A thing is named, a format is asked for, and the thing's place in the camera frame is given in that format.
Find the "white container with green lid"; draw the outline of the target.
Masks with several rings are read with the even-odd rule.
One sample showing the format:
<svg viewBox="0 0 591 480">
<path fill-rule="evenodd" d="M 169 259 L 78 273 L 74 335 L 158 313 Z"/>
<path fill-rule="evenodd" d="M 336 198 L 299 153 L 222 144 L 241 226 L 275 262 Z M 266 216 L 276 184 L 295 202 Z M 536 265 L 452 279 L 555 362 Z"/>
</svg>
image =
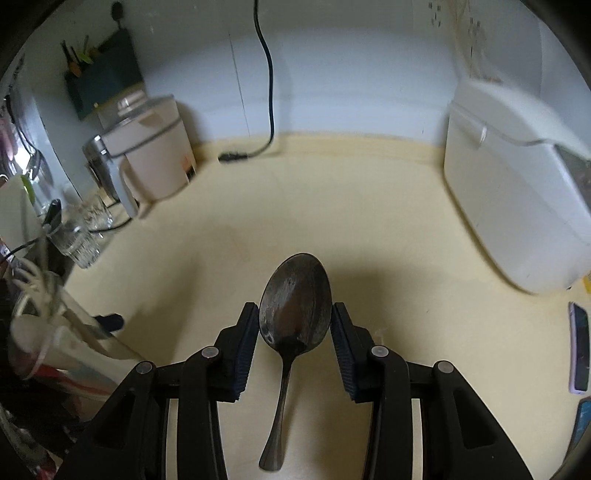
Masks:
<svg viewBox="0 0 591 480">
<path fill-rule="evenodd" d="M 13 250 L 36 239 L 41 231 L 41 222 L 21 177 L 12 177 L 0 189 L 1 240 Z"/>
</svg>

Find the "dark metal spoon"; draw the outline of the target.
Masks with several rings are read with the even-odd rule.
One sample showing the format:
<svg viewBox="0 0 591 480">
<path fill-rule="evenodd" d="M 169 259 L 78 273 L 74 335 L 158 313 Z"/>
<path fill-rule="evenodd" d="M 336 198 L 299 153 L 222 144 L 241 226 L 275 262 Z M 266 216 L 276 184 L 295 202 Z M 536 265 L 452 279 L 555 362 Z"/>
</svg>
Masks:
<svg viewBox="0 0 591 480">
<path fill-rule="evenodd" d="M 283 416 L 294 360 L 324 340 L 332 318 L 329 277 L 317 257 L 297 253 L 273 272 L 259 305 L 259 333 L 281 359 L 280 394 L 259 468 L 283 467 Z"/>
</svg>

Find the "phone with blue screen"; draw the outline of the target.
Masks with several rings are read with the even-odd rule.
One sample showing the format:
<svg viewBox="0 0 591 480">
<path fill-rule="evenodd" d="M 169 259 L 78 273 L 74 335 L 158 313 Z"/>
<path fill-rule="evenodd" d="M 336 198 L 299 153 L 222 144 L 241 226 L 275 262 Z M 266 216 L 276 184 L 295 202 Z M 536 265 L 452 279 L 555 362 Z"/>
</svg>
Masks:
<svg viewBox="0 0 591 480">
<path fill-rule="evenodd" d="M 565 456 L 566 462 L 581 462 L 590 453 L 590 405 L 589 397 L 581 399 L 577 406 L 575 423 Z"/>
</svg>

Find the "phone in purple case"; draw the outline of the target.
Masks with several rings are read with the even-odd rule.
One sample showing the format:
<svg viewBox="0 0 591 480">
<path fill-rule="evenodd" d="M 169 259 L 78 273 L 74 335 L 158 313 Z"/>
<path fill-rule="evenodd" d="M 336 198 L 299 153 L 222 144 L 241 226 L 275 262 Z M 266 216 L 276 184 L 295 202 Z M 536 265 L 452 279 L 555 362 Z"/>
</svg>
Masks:
<svg viewBox="0 0 591 480">
<path fill-rule="evenodd" d="M 568 304 L 570 322 L 569 390 L 583 395 L 590 381 L 590 324 L 587 311 L 576 304 Z"/>
</svg>

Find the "beige electric kettle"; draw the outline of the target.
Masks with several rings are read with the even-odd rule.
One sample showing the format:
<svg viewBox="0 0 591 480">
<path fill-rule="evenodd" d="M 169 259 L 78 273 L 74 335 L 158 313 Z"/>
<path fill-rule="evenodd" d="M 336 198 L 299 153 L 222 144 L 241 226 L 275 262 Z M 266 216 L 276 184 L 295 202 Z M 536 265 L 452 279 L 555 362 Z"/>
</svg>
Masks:
<svg viewBox="0 0 591 480">
<path fill-rule="evenodd" d="M 197 161 L 173 96 L 150 98 L 136 90 L 117 102 L 115 113 L 114 123 L 82 152 L 99 185 L 134 218 L 141 204 L 184 189 Z"/>
</svg>

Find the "dark green knife holder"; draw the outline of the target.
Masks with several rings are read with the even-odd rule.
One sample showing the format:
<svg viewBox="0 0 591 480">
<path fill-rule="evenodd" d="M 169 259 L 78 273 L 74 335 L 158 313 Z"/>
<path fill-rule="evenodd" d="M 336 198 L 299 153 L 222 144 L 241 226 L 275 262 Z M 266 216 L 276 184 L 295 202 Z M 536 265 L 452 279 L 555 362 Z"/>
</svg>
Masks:
<svg viewBox="0 0 591 480">
<path fill-rule="evenodd" d="M 98 47 L 98 57 L 82 68 L 81 75 L 64 74 L 67 94 L 79 120 L 124 90 L 143 82 L 127 29 L 113 33 Z"/>
</svg>

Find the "clear glass utensil jar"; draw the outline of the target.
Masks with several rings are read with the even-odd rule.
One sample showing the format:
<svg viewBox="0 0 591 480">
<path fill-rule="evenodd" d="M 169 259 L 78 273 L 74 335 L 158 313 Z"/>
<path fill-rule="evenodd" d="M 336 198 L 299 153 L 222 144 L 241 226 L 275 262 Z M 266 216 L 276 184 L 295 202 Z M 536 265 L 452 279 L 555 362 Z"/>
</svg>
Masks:
<svg viewBox="0 0 591 480">
<path fill-rule="evenodd" d="M 23 380 L 49 379 L 67 393 L 104 402 L 143 358 L 90 316 L 50 272 L 15 281 L 8 359 Z"/>
</svg>

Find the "white rice cooker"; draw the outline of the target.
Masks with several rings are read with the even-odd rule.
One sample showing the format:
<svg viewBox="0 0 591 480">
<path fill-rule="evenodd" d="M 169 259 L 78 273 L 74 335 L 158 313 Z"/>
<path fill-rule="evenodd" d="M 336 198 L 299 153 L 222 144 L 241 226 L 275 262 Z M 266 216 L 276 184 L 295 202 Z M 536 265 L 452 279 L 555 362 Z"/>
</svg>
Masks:
<svg viewBox="0 0 591 480">
<path fill-rule="evenodd" d="M 590 270 L 590 149 L 541 99 L 464 79 L 450 105 L 445 180 L 500 272 L 534 294 Z"/>
</svg>

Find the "clear drinking glass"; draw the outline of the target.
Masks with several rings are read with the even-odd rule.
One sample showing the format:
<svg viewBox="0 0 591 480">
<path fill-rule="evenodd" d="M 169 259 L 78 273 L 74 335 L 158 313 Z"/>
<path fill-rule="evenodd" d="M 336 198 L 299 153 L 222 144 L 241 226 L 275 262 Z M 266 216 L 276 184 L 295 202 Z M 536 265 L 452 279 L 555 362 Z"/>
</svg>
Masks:
<svg viewBox="0 0 591 480">
<path fill-rule="evenodd" d="M 48 238 L 62 255 L 86 269 L 99 258 L 106 241 L 105 231 L 113 225 L 111 213 L 95 193 L 81 204 L 63 207 L 57 224 L 49 228 Z"/>
</svg>

